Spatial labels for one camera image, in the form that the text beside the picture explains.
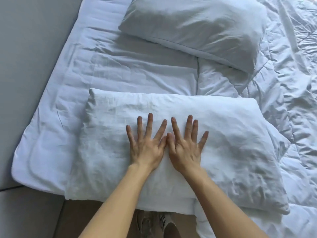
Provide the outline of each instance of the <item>finger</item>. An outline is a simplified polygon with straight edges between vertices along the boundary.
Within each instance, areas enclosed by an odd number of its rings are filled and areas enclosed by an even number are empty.
[[[162,139],[161,139],[161,142],[158,146],[158,149],[161,151],[161,152],[164,152],[164,149],[166,147],[166,140],[167,140],[167,136],[164,136]]]
[[[207,138],[208,138],[208,134],[209,134],[208,131],[204,132],[204,134],[203,134],[203,136],[202,136],[202,138],[201,138],[201,140],[200,140],[200,142],[198,144],[198,148],[200,149],[200,152],[203,151],[203,148],[204,148],[205,143],[206,143]]]
[[[175,140],[176,140],[176,142],[179,142],[182,137],[181,137],[179,128],[177,126],[177,122],[176,122],[175,117],[172,117],[172,127],[173,127],[173,132],[174,132],[174,135],[175,135]]]
[[[164,119],[162,124],[161,124],[161,127],[158,129],[156,135],[154,136],[154,139],[155,141],[159,142],[165,132],[165,129],[166,129],[166,126],[167,126],[167,120]]]
[[[198,120],[194,120],[193,129],[192,129],[192,141],[197,143],[197,134],[198,134]]]
[[[134,140],[130,125],[126,126],[126,133],[128,135],[129,141],[130,141],[130,147],[133,148],[135,146],[135,140]]]
[[[170,152],[175,153],[176,152],[175,140],[174,140],[174,136],[171,133],[167,133],[167,144],[168,144],[168,147],[170,148]]]
[[[144,137],[151,138],[152,135],[152,125],[153,125],[153,114],[149,113],[149,116],[147,117],[147,125],[145,129],[145,135]]]
[[[188,115],[186,126],[185,126],[185,135],[184,139],[190,140],[191,139],[191,134],[192,134],[192,123],[193,123],[193,116]]]
[[[138,140],[143,139],[143,124],[142,124],[142,117],[138,116]]]

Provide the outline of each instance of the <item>bed sheet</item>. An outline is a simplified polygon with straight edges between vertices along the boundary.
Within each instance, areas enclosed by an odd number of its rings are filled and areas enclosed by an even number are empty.
[[[317,237],[316,3],[258,0],[267,7],[268,27],[256,72],[248,75],[120,34],[117,27],[130,1],[83,1],[16,149],[14,179],[64,194],[89,88],[253,97],[264,117],[292,143],[280,161],[291,213],[245,212],[271,237]],[[212,237],[200,211],[196,202],[192,212],[198,233]]]

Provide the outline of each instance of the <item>white pillow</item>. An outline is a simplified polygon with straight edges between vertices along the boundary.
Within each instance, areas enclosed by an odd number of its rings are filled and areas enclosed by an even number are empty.
[[[201,166],[212,180],[239,206],[289,213],[267,121],[255,99],[98,89],[89,93],[66,199],[104,201],[113,192],[129,165],[125,126],[130,124],[136,135],[138,116],[144,118],[146,127],[146,117],[153,113],[154,136],[161,122],[172,116],[184,130],[192,114],[199,121],[198,135],[209,131]],[[166,132],[172,132],[170,122]],[[194,198],[186,180],[172,167],[166,149],[160,166],[145,183],[138,207],[156,211],[169,207],[171,212],[188,213],[175,201]]]
[[[266,22],[256,0],[132,0],[119,29],[252,74]]]

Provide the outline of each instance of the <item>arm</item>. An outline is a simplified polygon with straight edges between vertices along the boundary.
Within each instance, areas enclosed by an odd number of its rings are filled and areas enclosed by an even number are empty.
[[[142,187],[149,174],[160,164],[166,146],[166,137],[162,136],[167,121],[162,122],[153,139],[152,123],[153,114],[150,113],[143,136],[142,117],[138,117],[137,142],[134,140],[131,127],[127,125],[131,165],[79,238],[126,238]]]
[[[184,139],[175,118],[172,118],[175,138],[167,134],[169,154],[179,171],[195,192],[217,238],[268,238],[268,236],[230,200],[200,167],[200,156],[208,138],[205,132],[197,144],[198,121],[188,116]]]

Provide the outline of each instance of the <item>gray wall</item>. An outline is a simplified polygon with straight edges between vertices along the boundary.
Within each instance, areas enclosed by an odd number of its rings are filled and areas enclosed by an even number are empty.
[[[0,0],[0,190],[18,185],[12,156],[29,124],[81,0]]]

